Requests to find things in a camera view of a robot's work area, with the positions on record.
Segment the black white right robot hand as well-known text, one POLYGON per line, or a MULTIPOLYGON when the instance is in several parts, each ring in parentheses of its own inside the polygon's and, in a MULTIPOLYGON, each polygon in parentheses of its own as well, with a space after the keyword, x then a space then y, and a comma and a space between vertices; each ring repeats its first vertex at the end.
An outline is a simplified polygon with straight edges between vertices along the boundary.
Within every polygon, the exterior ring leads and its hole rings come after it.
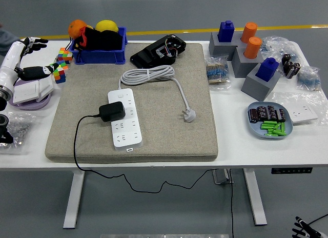
POLYGON ((292 237, 299 238, 299 237, 309 237, 309 238, 327 238, 327 235, 323 232, 317 231, 313 229, 309 224, 307 224, 303 219, 296 216, 296 222, 294 225, 299 229, 293 228, 292 237))

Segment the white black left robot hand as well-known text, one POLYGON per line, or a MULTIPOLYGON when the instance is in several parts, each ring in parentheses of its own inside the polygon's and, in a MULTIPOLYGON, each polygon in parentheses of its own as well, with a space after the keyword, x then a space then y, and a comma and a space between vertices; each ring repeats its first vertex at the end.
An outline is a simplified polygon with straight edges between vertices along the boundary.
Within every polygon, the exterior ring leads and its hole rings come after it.
POLYGON ((1 65, 1 97, 10 100, 14 94, 14 84, 18 79, 34 81, 50 76, 59 64, 21 68, 22 58, 34 51, 46 48, 48 40, 38 37, 27 37, 16 41, 10 47, 1 65))

